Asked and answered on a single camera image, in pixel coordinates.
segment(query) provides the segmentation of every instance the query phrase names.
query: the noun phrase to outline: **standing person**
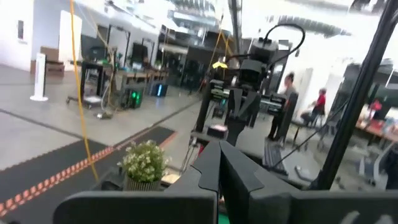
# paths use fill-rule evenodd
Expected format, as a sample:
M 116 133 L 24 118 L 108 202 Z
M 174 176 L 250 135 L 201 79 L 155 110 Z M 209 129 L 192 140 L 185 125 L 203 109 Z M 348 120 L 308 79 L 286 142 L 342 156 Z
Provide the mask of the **standing person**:
M 304 120 L 304 124 L 308 125 L 309 123 L 315 121 L 315 118 L 318 115 L 325 115 L 325 104 L 326 89 L 322 88 L 319 90 L 318 99 L 311 104 L 313 106 L 312 112 L 305 112 L 301 114 L 301 118 Z
M 285 91 L 283 92 L 283 95 L 285 95 L 287 97 L 287 99 L 289 99 L 290 94 L 296 92 L 296 89 L 293 86 L 293 81 L 294 81 L 294 73 L 290 72 L 285 77 L 285 80 L 284 80 Z M 278 139 L 275 138 L 275 133 L 276 133 L 277 129 L 279 128 L 283 118 L 284 118 L 284 112 L 282 112 L 282 114 L 280 114 L 278 116 L 274 116 L 274 119 L 272 119 L 271 130 L 269 131 L 269 134 L 268 134 L 268 137 L 267 137 L 271 141 L 277 141 L 278 140 Z

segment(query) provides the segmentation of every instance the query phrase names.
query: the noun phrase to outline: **desk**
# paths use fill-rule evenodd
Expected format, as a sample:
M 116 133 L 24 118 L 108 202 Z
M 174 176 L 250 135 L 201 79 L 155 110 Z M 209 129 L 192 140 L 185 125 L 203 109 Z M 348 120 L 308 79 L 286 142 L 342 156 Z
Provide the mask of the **desk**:
M 389 132 L 387 134 L 384 134 L 381 130 L 380 126 L 376 126 L 374 124 L 363 124 L 361 121 L 358 121 L 355 125 L 356 128 L 366 131 L 367 133 L 370 133 L 374 136 L 387 139 L 391 142 L 398 142 L 398 133 L 395 131 Z

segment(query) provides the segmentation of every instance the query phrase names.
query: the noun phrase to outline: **red shirt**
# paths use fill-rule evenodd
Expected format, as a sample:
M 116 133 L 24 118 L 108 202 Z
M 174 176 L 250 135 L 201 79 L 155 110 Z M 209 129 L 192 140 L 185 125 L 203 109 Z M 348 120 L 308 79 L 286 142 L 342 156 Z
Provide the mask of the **red shirt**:
M 375 101 L 371 104 L 370 107 L 372 110 L 378 111 L 378 110 L 381 110 L 382 106 L 381 106 L 381 103 L 379 103 L 378 101 Z
M 325 95 L 319 95 L 317 100 L 317 105 L 315 106 L 324 106 L 326 104 L 326 97 Z

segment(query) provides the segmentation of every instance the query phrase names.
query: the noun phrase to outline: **door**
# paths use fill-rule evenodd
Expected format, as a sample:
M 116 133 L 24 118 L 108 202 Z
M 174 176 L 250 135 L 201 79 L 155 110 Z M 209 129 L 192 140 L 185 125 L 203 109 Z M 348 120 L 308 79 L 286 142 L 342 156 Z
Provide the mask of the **door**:
M 73 71 L 73 65 L 70 63 L 73 60 L 72 53 L 72 19 L 70 13 L 61 11 L 60 20 L 60 40 L 59 40 L 59 61 L 65 65 L 65 71 Z M 73 31 L 75 33 L 75 57 L 79 58 L 80 55 L 80 38 L 81 38 L 81 19 L 73 15 Z

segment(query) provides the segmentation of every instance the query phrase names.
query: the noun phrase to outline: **computer tower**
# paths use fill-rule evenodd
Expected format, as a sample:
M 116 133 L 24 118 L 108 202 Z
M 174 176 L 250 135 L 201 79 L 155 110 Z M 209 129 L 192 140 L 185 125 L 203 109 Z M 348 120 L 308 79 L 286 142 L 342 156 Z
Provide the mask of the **computer tower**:
M 141 107 L 144 89 L 141 87 L 125 88 L 121 97 L 120 107 L 123 109 L 137 109 Z
M 167 88 L 169 87 L 168 84 L 164 82 L 152 82 L 148 88 L 148 95 L 150 96 L 157 96 L 157 97 L 165 97 L 167 94 Z

